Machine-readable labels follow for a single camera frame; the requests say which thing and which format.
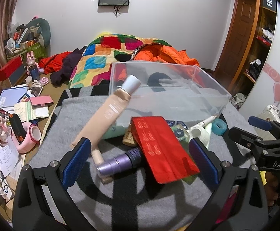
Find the red foil pouch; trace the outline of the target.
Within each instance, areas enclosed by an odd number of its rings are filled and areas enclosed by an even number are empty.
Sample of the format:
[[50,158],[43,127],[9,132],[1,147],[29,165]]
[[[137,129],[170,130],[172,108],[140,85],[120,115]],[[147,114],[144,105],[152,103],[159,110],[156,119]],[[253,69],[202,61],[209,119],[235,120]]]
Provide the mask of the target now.
[[168,184],[200,172],[164,118],[132,117],[130,125],[156,182]]

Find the dark purple garment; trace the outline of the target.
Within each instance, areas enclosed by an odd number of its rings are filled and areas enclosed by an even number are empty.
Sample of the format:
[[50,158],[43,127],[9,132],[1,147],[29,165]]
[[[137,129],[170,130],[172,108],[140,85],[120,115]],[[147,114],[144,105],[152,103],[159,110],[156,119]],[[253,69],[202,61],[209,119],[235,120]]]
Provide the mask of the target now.
[[53,86],[58,87],[70,79],[86,47],[87,46],[85,45],[81,49],[76,48],[63,59],[62,68],[50,75],[51,84]]

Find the clear plastic storage box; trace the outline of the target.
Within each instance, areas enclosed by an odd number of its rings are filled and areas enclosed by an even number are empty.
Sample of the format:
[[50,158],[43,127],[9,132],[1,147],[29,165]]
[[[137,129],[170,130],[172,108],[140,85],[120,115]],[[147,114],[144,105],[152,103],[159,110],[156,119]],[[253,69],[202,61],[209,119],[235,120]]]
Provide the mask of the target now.
[[132,117],[161,116],[165,120],[198,123],[220,115],[230,94],[198,66],[148,61],[112,64],[109,93],[135,76],[141,85],[116,124],[127,127]]

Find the white pen-like tube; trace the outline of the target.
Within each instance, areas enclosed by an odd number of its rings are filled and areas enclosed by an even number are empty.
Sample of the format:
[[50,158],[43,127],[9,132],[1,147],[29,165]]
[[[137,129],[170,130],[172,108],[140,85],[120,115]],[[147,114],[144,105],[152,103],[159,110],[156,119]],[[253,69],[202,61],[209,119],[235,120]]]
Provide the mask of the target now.
[[208,124],[211,124],[215,119],[217,118],[217,115],[210,116],[209,118],[195,124],[191,128],[187,130],[188,133],[190,133],[195,128],[205,128]]

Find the orange puffer jacket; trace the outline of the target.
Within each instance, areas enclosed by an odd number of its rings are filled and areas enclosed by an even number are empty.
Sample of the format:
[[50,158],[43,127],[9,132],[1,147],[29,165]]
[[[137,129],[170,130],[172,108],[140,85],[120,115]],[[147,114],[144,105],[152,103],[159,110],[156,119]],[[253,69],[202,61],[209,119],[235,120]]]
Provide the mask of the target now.
[[178,51],[171,46],[161,43],[144,44],[137,47],[132,54],[115,54],[117,62],[147,61],[158,63],[169,63],[200,67],[197,59],[190,58],[186,50]]

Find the mint green tube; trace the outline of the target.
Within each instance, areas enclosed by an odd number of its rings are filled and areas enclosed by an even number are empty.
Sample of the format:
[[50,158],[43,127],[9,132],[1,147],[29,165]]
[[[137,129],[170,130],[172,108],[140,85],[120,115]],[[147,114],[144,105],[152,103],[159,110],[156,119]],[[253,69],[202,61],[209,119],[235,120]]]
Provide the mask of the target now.
[[111,126],[102,136],[102,140],[111,139],[125,135],[126,128],[123,126]]

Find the teal tape roll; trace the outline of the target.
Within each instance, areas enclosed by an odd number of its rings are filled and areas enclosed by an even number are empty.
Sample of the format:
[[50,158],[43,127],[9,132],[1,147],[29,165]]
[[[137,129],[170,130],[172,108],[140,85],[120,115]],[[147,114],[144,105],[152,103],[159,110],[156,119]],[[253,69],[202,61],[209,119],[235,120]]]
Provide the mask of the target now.
[[227,129],[227,124],[220,118],[217,118],[212,122],[212,132],[218,136],[222,136]]

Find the beige cosmetic tube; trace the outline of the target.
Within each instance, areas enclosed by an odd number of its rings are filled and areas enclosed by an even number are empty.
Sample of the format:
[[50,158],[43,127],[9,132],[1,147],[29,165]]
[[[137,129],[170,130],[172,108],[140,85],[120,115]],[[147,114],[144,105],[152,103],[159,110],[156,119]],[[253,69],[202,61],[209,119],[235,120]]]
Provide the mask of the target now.
[[71,142],[70,147],[74,148],[81,138],[89,139],[91,146],[96,146],[110,126],[127,108],[131,95],[140,85],[140,80],[133,75],[129,75],[122,86],[116,89],[93,114],[74,141]]

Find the green cardboard box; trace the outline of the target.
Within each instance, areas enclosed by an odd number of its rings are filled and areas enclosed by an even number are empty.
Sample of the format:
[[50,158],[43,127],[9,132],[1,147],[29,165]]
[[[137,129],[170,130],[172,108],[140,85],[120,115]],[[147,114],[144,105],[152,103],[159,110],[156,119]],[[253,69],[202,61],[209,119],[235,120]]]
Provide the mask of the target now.
[[34,52],[34,56],[38,61],[48,57],[47,49],[43,48],[40,43],[37,42],[26,49],[20,49],[19,51],[16,51],[12,56],[7,56],[6,59],[11,60],[14,57],[21,56],[22,60],[26,60],[27,52],[31,51]]

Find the white tape roll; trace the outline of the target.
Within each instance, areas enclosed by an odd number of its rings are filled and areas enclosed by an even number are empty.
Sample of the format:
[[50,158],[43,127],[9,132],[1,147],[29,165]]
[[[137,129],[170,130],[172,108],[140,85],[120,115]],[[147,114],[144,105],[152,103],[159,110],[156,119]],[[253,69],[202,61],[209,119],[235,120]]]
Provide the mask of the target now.
[[191,139],[199,138],[202,144],[208,149],[210,144],[210,136],[212,133],[212,125],[209,124],[204,127],[196,127],[188,130]]

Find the grey neck pillow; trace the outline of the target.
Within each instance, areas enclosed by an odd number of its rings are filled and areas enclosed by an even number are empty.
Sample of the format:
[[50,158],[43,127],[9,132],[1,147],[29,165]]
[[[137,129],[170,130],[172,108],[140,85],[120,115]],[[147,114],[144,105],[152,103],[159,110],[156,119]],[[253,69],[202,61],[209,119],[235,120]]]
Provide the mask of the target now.
[[33,33],[35,39],[37,39],[43,48],[47,48],[51,40],[50,25],[47,20],[43,18],[37,18],[31,20],[26,24],[26,27]]

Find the purple cylindrical bottle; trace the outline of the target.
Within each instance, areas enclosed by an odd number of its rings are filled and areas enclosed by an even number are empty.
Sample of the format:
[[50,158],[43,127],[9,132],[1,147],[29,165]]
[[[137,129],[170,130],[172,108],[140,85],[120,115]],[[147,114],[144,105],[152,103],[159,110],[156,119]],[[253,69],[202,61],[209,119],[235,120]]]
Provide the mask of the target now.
[[106,178],[117,173],[135,168],[141,163],[142,154],[139,148],[133,148],[127,152],[109,159],[97,166],[100,178]]

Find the colourful checkered quilt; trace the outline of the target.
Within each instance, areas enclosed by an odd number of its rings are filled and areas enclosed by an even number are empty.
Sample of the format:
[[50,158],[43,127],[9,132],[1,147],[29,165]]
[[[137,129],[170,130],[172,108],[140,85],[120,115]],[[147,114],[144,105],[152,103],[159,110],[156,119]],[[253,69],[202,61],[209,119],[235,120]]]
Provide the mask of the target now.
[[69,88],[82,88],[97,85],[102,80],[109,80],[112,63],[116,56],[129,56],[140,46],[151,43],[169,45],[157,38],[139,38],[134,35],[102,33],[85,49],[74,68]]

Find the blue book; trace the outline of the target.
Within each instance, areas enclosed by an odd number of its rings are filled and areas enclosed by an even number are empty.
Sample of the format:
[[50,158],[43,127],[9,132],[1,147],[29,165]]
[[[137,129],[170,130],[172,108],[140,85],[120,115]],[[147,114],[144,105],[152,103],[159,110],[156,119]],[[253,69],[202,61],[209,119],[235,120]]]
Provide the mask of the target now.
[[0,95],[0,109],[13,107],[14,104],[27,92],[28,86],[12,87],[4,89]]

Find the red garment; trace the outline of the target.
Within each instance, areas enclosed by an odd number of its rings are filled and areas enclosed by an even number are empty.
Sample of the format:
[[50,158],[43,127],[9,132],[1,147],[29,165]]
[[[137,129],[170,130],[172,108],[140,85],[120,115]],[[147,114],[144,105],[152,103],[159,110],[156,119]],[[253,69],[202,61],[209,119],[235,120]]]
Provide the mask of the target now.
[[44,74],[50,74],[59,71],[63,66],[63,59],[71,52],[66,51],[53,55],[51,57],[39,60],[39,67],[43,69]]

